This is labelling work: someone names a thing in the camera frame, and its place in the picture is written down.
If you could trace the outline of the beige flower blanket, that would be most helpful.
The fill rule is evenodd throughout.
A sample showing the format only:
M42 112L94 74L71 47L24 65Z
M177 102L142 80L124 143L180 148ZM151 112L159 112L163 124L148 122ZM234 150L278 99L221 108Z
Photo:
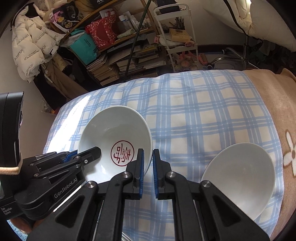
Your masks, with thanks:
M276 239L295 211L295 75L284 68L280 74L266 69L245 70L262 97L278 133L283 164L284 193L280 216L271 235Z

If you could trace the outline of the white puffer jacket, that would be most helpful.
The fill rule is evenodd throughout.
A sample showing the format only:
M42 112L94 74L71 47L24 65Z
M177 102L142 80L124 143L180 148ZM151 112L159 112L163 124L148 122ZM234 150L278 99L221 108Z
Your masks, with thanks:
M26 4L13 18L11 48L20 78L34 80L39 66L48 63L56 54L64 35L47 28L39 15L26 16L30 10L37 13L34 3Z

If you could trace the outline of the blue plaid tablecloth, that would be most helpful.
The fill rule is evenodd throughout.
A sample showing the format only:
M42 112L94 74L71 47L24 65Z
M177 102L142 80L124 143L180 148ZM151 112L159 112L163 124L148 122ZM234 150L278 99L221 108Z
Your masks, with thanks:
M65 104L50 129L44 152L72 151L87 123L101 110L125 105L138 111L153 146L173 170L199 181L208 163L224 148L255 143L275 166L275 188L256 223L272 234L280 215L284 181L282 151L271 114L246 72L191 71L112 85Z

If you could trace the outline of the stack of books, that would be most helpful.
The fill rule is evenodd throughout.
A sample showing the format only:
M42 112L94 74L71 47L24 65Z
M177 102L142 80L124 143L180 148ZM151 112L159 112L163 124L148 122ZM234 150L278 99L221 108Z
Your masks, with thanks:
M97 60L89 64L87 71L101 86L119 80L119 68L116 64L109 63L109 58L106 54L101 55Z

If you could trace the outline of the white pillow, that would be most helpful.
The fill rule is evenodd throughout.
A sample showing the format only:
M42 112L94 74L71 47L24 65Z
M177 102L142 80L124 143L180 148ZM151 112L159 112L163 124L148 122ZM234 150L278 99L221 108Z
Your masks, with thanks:
M295 51L295 37L280 14L267 1L201 1L205 11L250 37Z

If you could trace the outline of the red patterned bag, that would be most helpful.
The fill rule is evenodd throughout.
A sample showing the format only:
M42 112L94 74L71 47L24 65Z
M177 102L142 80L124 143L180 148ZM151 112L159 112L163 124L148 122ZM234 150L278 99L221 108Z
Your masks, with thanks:
M100 20L94 21L85 27L85 31L92 37L98 49L109 47L115 42L116 34L112 30L116 16L110 15Z

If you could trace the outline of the small red patterned bowl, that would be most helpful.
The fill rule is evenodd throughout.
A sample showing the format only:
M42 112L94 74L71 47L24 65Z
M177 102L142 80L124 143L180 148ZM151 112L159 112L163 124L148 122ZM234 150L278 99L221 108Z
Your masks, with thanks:
M109 181L137 159L138 149L144 150L144 173L152 160L152 135L147 122L128 106L106 108L91 119L82 133L78 152L93 147L101 149L101 156L85 166L86 181Z

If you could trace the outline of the black tripod pole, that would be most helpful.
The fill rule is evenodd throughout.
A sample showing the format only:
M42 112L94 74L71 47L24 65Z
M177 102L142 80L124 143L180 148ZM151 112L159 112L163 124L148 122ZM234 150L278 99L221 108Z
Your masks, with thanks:
M132 48L131 48L131 51L130 51L128 63L127 63L127 66L126 66L125 77L127 77L127 75L128 75L128 71L129 71L129 68L130 68L130 63L131 63L131 60L132 60L132 55L133 55L133 51L134 51L134 48L135 48L135 44L137 43L137 39L138 39L139 33L141 31L142 24L144 22L144 18L145 18L146 14L147 14L147 12L149 10L149 6L150 6L151 2L152 2L152 0L148 0L147 3L144 5L144 11L142 13L142 17L140 19L140 22L139 22L139 25L138 25L138 28L137 28L137 31L136 31L136 34L135 34L135 37L134 37L134 41L133 41Z

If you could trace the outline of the teal box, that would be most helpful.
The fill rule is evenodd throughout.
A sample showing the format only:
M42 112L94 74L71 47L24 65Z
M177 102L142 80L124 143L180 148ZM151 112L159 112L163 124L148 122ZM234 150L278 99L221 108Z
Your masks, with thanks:
M75 32L69 40L72 41L70 49L85 65L88 65L97 58L98 47L92 37L85 31L80 30Z

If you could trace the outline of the white utility cart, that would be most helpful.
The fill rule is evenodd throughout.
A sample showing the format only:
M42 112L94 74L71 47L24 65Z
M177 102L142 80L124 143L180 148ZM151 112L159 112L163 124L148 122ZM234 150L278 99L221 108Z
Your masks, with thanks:
M198 44L190 8L174 3L154 9L160 35L159 44L168 54L174 72L198 70Z

